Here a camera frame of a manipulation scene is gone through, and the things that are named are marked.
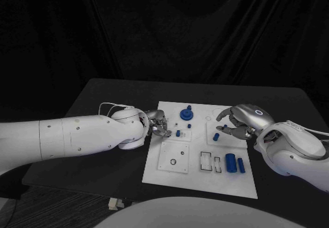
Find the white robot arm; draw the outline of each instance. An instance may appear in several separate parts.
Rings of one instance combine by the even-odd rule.
[[[328,142],[321,141],[307,131],[314,130],[292,121],[276,123],[269,113],[250,104],[240,104],[224,110],[217,121],[227,115],[237,128],[219,126],[217,129],[245,140],[256,134],[255,148],[262,152],[272,169],[285,176],[304,178],[321,190],[329,192]]]
[[[151,132],[171,136],[165,113],[162,110],[144,112],[132,106],[112,118],[92,115],[0,123],[0,175],[24,164],[93,154],[118,145],[120,149],[135,149],[145,144]]]

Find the black table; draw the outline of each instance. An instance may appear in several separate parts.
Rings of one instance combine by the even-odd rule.
[[[201,85],[92,79],[67,117],[99,114],[102,102],[158,108],[159,101],[237,105],[256,104],[278,122],[292,120],[308,128],[329,131],[307,93],[298,88]],[[329,194],[304,179],[279,175],[268,166],[262,153],[249,143],[259,199],[216,194],[142,183],[151,137],[145,146],[83,157],[61,158],[32,165],[24,184],[145,201],[161,197],[193,196],[230,201],[265,210],[308,227],[325,227]]]

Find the blue knob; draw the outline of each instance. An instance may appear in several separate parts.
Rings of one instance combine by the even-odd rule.
[[[219,137],[220,137],[220,134],[219,133],[216,133],[216,135],[214,135],[214,141],[217,141],[219,140]]]
[[[229,170],[229,172],[237,172],[239,168],[237,168],[236,155],[233,153],[229,153],[226,155],[226,159],[227,159],[227,170]]]
[[[187,109],[181,111],[181,118],[184,120],[191,120],[194,118],[194,112],[193,112],[193,107],[191,105],[188,106]]]
[[[240,168],[240,172],[246,173],[246,166],[245,166],[243,158],[239,158],[239,168]]]

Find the small blue object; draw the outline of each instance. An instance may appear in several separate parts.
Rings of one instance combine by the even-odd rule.
[[[227,170],[229,170],[229,172],[237,172],[239,168],[237,168],[236,155],[233,153],[229,153],[226,155],[226,159],[227,159]]]
[[[243,158],[239,158],[239,168],[240,168],[240,172],[246,173],[246,166],[245,166]]]
[[[187,109],[181,111],[181,118],[184,120],[191,120],[194,118],[194,112],[193,112],[193,107],[191,105],[188,106]]]
[[[217,141],[219,140],[219,137],[220,137],[220,134],[219,133],[216,133],[216,135],[214,135],[214,141]]]

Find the black backdrop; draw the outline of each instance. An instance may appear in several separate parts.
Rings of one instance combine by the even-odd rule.
[[[302,88],[329,109],[329,3],[4,0],[0,121],[64,117],[90,78]]]

